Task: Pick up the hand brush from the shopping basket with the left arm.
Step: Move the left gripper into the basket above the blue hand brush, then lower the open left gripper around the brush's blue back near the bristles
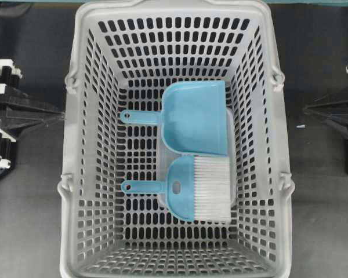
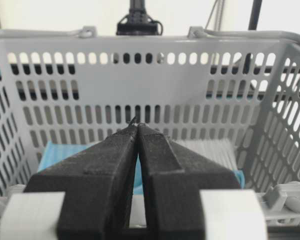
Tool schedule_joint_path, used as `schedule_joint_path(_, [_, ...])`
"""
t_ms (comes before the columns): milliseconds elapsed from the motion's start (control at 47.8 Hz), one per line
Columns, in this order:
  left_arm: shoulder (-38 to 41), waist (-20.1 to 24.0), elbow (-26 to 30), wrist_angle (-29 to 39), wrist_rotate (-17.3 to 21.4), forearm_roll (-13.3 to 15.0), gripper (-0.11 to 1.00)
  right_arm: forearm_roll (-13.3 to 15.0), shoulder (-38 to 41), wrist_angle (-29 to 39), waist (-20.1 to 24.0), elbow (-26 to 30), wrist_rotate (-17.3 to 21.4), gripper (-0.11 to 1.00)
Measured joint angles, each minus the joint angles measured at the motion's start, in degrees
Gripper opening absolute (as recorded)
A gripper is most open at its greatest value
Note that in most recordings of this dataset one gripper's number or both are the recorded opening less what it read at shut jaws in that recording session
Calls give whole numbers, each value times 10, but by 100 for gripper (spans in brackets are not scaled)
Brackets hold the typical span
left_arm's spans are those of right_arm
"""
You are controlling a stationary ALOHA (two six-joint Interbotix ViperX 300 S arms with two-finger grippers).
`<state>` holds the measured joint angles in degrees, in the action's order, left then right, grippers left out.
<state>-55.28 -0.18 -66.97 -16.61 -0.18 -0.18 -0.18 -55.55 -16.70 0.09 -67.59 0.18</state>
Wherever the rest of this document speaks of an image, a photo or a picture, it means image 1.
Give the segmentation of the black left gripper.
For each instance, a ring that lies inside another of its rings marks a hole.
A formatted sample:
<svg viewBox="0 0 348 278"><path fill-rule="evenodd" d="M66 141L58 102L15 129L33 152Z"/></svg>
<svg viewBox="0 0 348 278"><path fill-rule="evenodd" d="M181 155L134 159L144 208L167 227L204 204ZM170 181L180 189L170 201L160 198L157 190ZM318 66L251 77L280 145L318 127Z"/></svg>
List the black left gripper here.
<svg viewBox="0 0 348 278"><path fill-rule="evenodd" d="M13 60L0 59L0 180L15 167L15 137L20 137L25 129L65 120L63 109L16 89L21 78L21 70L15 67ZM47 113L7 113L9 107Z"/></svg>

